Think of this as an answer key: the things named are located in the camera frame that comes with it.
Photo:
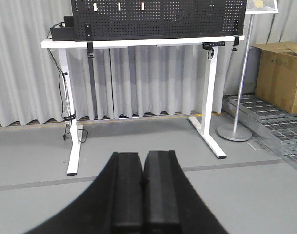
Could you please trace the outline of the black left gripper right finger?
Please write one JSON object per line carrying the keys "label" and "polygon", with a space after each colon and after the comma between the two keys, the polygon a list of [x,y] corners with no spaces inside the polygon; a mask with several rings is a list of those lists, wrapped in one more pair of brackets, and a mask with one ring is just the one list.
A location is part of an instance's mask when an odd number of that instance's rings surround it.
{"label": "black left gripper right finger", "polygon": [[181,168],[175,151],[150,151],[144,164],[144,233],[226,234]]}

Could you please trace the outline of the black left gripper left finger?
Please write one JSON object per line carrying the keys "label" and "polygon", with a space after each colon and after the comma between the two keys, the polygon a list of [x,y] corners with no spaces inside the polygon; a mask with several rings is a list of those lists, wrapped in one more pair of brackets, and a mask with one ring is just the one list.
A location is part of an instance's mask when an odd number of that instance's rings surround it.
{"label": "black left gripper left finger", "polygon": [[95,180],[30,234],[139,234],[142,165],[137,153],[113,152]]}

